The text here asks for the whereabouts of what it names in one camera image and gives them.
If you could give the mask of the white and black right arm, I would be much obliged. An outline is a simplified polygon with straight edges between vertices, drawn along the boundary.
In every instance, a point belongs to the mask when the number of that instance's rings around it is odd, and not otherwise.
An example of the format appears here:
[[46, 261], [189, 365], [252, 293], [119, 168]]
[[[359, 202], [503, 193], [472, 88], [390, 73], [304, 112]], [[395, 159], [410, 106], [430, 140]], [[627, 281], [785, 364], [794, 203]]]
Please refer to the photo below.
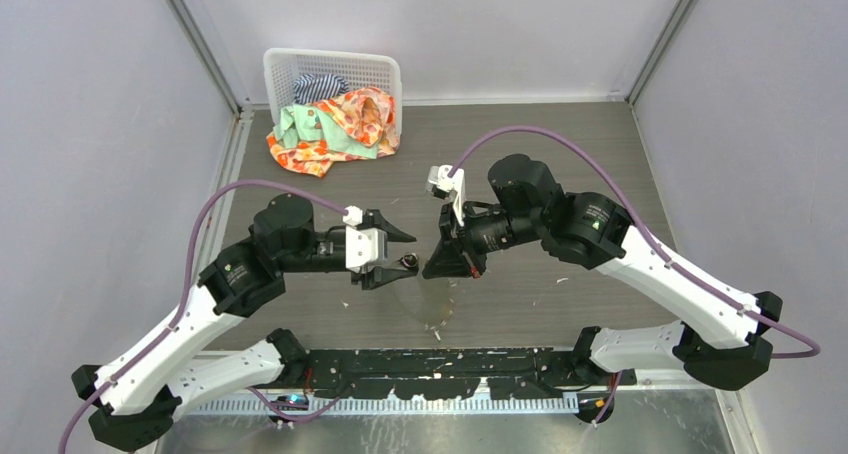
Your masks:
[[609, 197], [565, 191], [546, 164], [524, 154], [497, 161], [488, 182], [495, 203], [468, 201], [462, 170], [430, 169], [428, 191], [443, 206], [425, 278], [478, 278], [490, 253], [538, 243], [557, 260], [617, 279], [674, 315], [654, 327], [584, 328], [569, 357], [580, 382], [596, 384], [629, 369], [671, 369], [737, 391], [768, 371], [773, 347], [764, 335], [781, 314], [779, 296], [746, 293], [705, 274], [642, 234]]

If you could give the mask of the metal keyring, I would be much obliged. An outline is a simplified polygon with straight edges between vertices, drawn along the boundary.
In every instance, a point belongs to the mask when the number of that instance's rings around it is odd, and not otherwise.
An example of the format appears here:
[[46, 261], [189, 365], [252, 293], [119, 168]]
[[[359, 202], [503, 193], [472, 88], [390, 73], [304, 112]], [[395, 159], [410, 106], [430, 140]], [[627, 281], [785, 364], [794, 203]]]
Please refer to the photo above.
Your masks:
[[419, 258], [418, 258], [418, 256], [417, 256], [415, 253], [405, 253], [405, 254], [401, 257], [400, 262], [401, 262], [401, 263], [402, 263], [402, 264], [403, 264], [403, 265], [404, 265], [407, 269], [417, 269], [417, 268], [418, 268], [418, 264], [419, 264]]

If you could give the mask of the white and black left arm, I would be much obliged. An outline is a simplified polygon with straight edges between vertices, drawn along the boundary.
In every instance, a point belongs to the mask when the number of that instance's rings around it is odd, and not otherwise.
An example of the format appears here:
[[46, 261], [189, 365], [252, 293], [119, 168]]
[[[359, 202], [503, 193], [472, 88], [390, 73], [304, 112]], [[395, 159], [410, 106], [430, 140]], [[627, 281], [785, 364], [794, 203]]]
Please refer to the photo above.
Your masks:
[[376, 209], [349, 207], [340, 225], [319, 232], [310, 200], [293, 194], [273, 198], [255, 215], [245, 239], [189, 277], [178, 306], [142, 340], [108, 364], [83, 365], [73, 373], [94, 438], [131, 452], [216, 396], [273, 382], [298, 386], [308, 356], [288, 330], [275, 330], [236, 355], [202, 366], [193, 366], [192, 359], [281, 296], [288, 273], [346, 272], [364, 290], [416, 275], [415, 255], [398, 260], [388, 255], [391, 243], [411, 241]]

